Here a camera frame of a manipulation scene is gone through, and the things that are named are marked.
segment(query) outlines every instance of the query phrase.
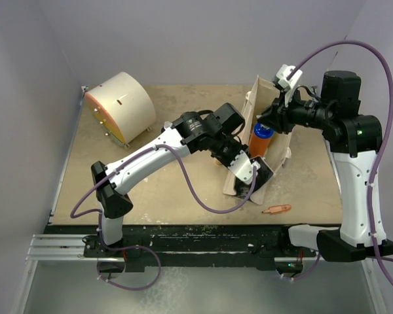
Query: black base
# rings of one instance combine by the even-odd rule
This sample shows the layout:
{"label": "black base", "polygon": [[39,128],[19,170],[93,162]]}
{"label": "black base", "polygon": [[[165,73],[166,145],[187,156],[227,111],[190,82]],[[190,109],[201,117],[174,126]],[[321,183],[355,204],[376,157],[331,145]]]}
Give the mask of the black base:
{"label": "black base", "polygon": [[[275,270],[274,258],[297,258],[300,248],[289,243],[288,228],[277,225],[158,225],[124,226],[124,246],[140,244],[153,249],[164,267],[249,267]],[[96,226],[47,226],[47,234],[93,234]],[[121,251],[101,248],[98,236],[85,237],[84,257],[122,258]],[[314,257],[303,249],[305,257]],[[126,271],[157,266],[147,251],[127,250]]]}
{"label": "black base", "polygon": [[[317,235],[319,252],[328,262],[355,262],[374,257],[373,247],[353,247],[341,239],[340,230],[322,230]],[[380,255],[393,255],[393,241],[379,245]]]}

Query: cylindrical object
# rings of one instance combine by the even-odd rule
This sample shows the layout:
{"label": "cylindrical object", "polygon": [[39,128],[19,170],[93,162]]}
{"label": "cylindrical object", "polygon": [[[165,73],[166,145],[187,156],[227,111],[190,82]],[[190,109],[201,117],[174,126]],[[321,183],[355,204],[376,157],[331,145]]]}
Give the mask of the cylindrical object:
{"label": "cylindrical object", "polygon": [[92,114],[125,145],[156,122],[147,92],[125,72],[93,88],[85,97]]}
{"label": "cylindrical object", "polygon": [[260,123],[255,124],[249,140],[249,153],[251,157],[261,156],[265,154],[269,142],[272,139],[274,130],[263,126]]}
{"label": "cylindrical object", "polygon": [[271,206],[267,210],[262,211],[264,214],[279,214],[283,213],[284,211],[289,211],[291,209],[290,204],[285,204],[285,205],[276,205],[276,206]]}

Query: black motor joint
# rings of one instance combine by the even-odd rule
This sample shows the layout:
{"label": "black motor joint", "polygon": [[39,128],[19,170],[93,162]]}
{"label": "black motor joint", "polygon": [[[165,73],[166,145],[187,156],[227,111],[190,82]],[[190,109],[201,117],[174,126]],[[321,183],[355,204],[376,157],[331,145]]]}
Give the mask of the black motor joint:
{"label": "black motor joint", "polygon": [[182,136],[182,144],[188,146],[191,154],[197,150],[209,150],[213,157],[228,167],[241,150],[247,149],[233,136],[243,123],[244,118],[238,110],[225,103],[214,112],[183,113],[172,122],[172,127]]}
{"label": "black motor joint", "polygon": [[290,133],[294,126],[322,130],[332,152],[378,151],[382,141],[381,125],[374,116],[358,114],[361,101],[361,78],[350,71],[328,71],[324,74],[320,97],[302,100],[299,90],[288,106],[281,92],[258,122],[278,133]]}

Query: white cylinder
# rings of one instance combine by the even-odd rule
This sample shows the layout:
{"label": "white cylinder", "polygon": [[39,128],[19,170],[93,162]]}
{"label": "white cylinder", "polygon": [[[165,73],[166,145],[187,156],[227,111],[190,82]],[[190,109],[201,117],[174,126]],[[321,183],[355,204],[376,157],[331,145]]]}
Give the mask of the white cylinder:
{"label": "white cylinder", "polygon": [[122,144],[156,122],[156,111],[143,86],[125,72],[86,93],[92,114]]}

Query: bottle cap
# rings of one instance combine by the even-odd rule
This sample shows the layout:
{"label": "bottle cap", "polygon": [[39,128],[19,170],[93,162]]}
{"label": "bottle cap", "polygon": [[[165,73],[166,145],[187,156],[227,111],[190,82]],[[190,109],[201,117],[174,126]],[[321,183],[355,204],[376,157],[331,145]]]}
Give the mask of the bottle cap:
{"label": "bottle cap", "polygon": [[263,126],[260,123],[255,124],[255,127],[253,128],[253,132],[256,134],[256,136],[260,137],[261,139],[268,139],[272,137],[274,134],[274,130],[271,128],[267,128],[266,126]]}

